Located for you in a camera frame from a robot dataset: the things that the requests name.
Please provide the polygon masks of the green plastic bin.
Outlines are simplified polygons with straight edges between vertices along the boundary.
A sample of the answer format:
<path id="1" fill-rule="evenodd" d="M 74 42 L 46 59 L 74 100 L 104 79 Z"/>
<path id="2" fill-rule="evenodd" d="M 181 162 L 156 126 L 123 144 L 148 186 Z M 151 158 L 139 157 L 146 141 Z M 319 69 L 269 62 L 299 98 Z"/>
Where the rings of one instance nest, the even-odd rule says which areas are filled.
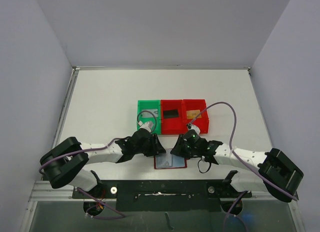
<path id="1" fill-rule="evenodd" d="M 161 134 L 161 101 L 160 100 L 138 100 L 137 101 L 138 121 L 152 121 L 155 125 L 153 133 Z"/>

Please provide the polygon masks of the red bin with black card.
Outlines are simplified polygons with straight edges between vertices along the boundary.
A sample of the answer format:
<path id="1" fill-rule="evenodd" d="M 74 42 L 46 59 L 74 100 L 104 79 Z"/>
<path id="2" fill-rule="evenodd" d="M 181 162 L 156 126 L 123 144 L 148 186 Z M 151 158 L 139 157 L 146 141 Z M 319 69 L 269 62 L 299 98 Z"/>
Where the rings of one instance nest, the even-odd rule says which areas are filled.
<path id="1" fill-rule="evenodd" d="M 161 134 L 178 135 L 184 132 L 183 101 L 161 100 Z"/>

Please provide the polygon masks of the red bin with gold card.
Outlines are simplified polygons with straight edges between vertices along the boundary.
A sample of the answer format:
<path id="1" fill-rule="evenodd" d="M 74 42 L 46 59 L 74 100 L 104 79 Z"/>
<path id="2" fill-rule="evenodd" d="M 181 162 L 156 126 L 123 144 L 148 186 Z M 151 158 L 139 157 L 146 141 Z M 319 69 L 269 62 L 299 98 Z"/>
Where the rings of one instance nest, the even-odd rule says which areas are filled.
<path id="1" fill-rule="evenodd" d="M 203 112 L 199 115 L 204 109 L 206 109 L 206 101 L 204 99 L 184 99 L 183 105 L 185 109 L 186 123 L 189 123 L 196 118 L 192 124 L 199 127 L 201 134 L 207 134 L 209 132 L 210 125 L 208 113 Z"/>

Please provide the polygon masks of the red leather card holder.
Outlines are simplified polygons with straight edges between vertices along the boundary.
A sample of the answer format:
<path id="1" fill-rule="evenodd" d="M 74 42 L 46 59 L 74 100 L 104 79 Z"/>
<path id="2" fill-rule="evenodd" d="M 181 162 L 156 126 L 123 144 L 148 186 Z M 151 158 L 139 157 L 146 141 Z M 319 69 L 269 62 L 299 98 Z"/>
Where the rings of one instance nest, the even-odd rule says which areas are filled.
<path id="1" fill-rule="evenodd" d="M 183 157 L 171 154 L 171 148 L 165 150 L 165 153 L 154 156 L 154 169 L 184 169 L 187 168 L 187 161 Z"/>

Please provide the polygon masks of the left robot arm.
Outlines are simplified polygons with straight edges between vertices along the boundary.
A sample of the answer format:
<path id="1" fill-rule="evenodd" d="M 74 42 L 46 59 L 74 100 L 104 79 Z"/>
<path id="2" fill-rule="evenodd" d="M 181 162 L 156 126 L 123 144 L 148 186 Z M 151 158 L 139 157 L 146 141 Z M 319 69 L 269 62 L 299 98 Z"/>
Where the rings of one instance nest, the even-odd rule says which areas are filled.
<path id="1" fill-rule="evenodd" d="M 132 136 L 114 138 L 100 146 L 68 137 L 41 157 L 39 172 L 46 176 L 54 189 L 72 185 L 95 198 L 100 195 L 102 185 L 96 172 L 85 170 L 85 165 L 102 162 L 118 164 L 138 154 L 153 157 L 164 153 L 166 150 L 157 134 L 146 129 L 139 129 Z"/>

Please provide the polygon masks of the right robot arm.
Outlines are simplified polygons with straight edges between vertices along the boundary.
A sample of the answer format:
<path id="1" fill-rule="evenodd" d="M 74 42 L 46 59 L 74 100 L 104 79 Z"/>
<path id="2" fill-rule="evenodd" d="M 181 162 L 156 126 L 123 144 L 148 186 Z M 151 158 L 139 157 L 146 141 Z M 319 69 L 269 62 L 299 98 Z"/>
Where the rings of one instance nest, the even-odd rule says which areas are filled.
<path id="1" fill-rule="evenodd" d="M 259 152 L 232 148 L 221 141 L 208 141 L 195 130 L 179 135 L 171 154 L 187 160 L 200 158 L 211 164 L 233 166 L 254 173 L 254 176 L 246 178 L 236 173 L 225 181 L 222 189 L 230 197 L 243 191 L 261 191 L 289 203 L 297 200 L 296 192 L 304 177 L 302 170 L 279 149 Z"/>

